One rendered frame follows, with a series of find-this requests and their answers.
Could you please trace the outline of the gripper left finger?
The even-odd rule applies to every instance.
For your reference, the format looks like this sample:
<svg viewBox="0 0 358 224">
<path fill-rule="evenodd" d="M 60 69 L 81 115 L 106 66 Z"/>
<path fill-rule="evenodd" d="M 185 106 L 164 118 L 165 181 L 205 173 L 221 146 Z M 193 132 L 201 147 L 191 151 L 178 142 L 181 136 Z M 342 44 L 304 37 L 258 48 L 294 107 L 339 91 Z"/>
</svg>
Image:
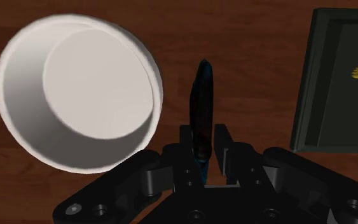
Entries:
<svg viewBox="0 0 358 224">
<path fill-rule="evenodd" d="M 130 224 L 165 190 L 204 188 L 191 148 L 191 128 L 182 125 L 178 143 L 141 150 L 57 205 L 53 224 Z"/>
</svg>

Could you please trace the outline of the dark green square tray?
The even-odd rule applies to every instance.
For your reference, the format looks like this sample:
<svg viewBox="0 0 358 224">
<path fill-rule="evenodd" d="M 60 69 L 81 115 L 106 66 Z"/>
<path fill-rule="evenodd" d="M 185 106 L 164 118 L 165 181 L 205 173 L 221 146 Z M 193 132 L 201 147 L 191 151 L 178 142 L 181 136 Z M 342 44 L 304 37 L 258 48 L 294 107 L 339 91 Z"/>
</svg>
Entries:
<svg viewBox="0 0 358 224">
<path fill-rule="evenodd" d="M 358 153 L 358 9 L 313 11 L 290 149 Z"/>
</svg>

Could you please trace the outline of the dark blue slim pen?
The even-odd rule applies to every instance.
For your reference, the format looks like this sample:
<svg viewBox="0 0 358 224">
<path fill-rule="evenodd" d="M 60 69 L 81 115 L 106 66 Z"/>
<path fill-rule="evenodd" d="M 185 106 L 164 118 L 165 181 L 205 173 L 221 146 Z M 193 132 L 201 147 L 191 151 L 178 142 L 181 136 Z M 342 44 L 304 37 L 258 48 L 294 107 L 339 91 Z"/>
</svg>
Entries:
<svg viewBox="0 0 358 224">
<path fill-rule="evenodd" d="M 200 169 L 202 182 L 207 182 L 212 153 L 213 72 L 211 64 L 203 59 L 198 66 L 191 88 L 189 118 L 193 154 Z"/>
</svg>

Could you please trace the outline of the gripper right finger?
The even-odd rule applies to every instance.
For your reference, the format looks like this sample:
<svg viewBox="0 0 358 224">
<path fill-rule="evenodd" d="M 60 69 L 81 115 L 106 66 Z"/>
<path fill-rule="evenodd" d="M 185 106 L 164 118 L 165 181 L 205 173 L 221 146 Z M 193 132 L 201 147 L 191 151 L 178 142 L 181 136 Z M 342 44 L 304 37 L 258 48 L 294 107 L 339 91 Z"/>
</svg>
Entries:
<svg viewBox="0 0 358 224">
<path fill-rule="evenodd" d="M 217 124 L 214 150 L 249 224 L 358 224 L 358 182 L 279 147 L 258 153 Z"/>
</svg>

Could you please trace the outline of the white round bowl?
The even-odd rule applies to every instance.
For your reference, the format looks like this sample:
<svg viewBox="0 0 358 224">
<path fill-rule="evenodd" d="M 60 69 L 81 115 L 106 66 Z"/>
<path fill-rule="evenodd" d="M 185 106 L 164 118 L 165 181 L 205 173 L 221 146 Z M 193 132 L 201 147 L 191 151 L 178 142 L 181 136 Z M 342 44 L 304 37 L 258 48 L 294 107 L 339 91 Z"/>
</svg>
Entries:
<svg viewBox="0 0 358 224">
<path fill-rule="evenodd" d="M 29 154 L 54 168 L 106 172 L 143 150 L 163 103 L 159 68 L 124 28 L 52 15 L 20 29 L 0 56 L 0 115 Z"/>
</svg>

